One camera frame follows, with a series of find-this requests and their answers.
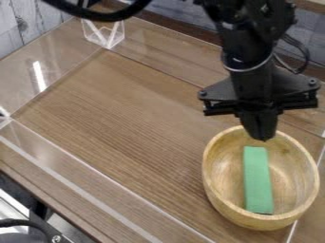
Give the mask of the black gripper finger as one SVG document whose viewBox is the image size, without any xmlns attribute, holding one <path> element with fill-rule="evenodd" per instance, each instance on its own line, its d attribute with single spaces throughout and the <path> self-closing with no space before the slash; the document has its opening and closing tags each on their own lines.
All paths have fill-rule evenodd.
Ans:
<svg viewBox="0 0 325 243">
<path fill-rule="evenodd" d="M 240 114 L 240 121 L 250 137 L 258 140 L 261 138 L 260 116 L 254 113 L 244 112 Z"/>
<path fill-rule="evenodd" d="M 262 112 L 261 117 L 261 139 L 270 140 L 276 136 L 278 124 L 278 110 L 268 109 Z"/>
</svg>

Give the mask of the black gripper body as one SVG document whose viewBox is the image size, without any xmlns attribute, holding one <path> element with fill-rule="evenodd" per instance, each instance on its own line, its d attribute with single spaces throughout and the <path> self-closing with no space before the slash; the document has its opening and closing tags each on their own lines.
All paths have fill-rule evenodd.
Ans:
<svg viewBox="0 0 325 243">
<path fill-rule="evenodd" d="M 222 81 L 198 92 L 206 116 L 238 116 L 241 110 L 262 111 L 316 108 L 321 82 L 302 74 L 293 74 L 268 61 L 248 71 L 232 71 Z"/>
</svg>

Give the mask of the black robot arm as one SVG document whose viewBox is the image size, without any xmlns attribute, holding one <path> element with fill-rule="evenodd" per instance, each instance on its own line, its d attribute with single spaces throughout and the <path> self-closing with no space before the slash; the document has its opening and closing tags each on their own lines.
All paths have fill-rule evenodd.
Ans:
<svg viewBox="0 0 325 243">
<path fill-rule="evenodd" d="M 288 35 L 296 6 L 288 0 L 193 0 L 213 20 L 229 77 L 198 92 L 208 116 L 233 114 L 249 136 L 270 140 L 278 116 L 316 108 L 320 81 L 292 68 L 274 53 L 280 41 L 309 50 Z"/>
</svg>

